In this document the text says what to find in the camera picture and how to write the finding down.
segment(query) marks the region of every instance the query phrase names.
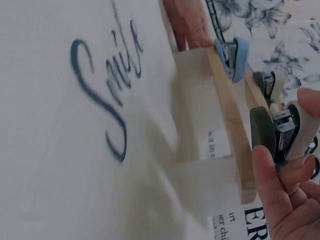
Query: wooden stick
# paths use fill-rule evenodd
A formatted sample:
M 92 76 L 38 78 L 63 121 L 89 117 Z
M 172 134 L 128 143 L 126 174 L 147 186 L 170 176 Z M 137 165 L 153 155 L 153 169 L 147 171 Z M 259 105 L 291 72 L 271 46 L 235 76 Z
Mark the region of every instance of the wooden stick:
M 266 111 L 271 115 L 269 111 L 269 107 L 266 103 L 266 100 L 253 79 L 253 73 L 249 67 L 246 69 L 245 77 L 244 77 L 244 85 L 245 85 L 245 99 L 249 106 L 249 109 L 253 109 L 256 107 L 264 107 Z
M 229 144 L 235 157 L 240 176 L 241 203 L 252 203 L 256 198 L 257 190 L 253 172 L 251 148 L 245 127 L 231 90 L 230 80 L 226 76 L 218 53 L 214 47 L 208 47 L 206 48 L 206 54 L 210 63 Z

